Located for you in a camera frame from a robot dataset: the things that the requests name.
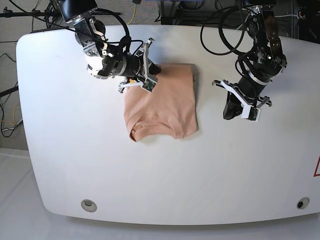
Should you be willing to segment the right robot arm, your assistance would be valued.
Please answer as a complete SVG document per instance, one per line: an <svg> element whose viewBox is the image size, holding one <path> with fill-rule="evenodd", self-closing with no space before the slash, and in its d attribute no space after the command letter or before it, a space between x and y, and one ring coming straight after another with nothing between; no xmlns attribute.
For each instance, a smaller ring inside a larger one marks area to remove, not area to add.
<svg viewBox="0 0 320 240"><path fill-rule="evenodd" d="M100 9L94 0L59 0L57 5L66 23L72 23L75 39L82 46L87 60L87 71L97 79L124 77L119 84L119 92L125 88L141 87L151 93L158 83L157 74L161 68L149 59L149 48L153 38L140 42L140 46L130 52L134 40L128 25L115 12ZM106 38L105 25L94 16L94 12L115 17L124 29L124 36L116 42Z"/></svg>

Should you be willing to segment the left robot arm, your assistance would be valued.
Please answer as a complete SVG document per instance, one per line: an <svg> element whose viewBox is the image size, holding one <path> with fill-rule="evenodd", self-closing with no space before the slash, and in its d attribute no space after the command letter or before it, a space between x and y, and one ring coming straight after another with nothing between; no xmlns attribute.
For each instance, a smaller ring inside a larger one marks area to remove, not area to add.
<svg viewBox="0 0 320 240"><path fill-rule="evenodd" d="M240 116L257 122L262 106L272 106L270 98L261 96L261 93L273 78L287 67L287 58L283 53L278 23L273 11L275 5L274 0L239 0L237 5L221 8L207 18L210 21L219 15L219 37L228 49L224 55L237 55L234 65L241 76L237 83L230 83L225 79L214 80L212 83L227 90L223 110L225 120ZM238 49L241 41L232 46L223 29L224 22L230 14L242 13L244 10L249 12L249 16L247 19L244 19L243 15L240 17L241 37L247 33L253 40L253 46L247 52Z"/></svg>

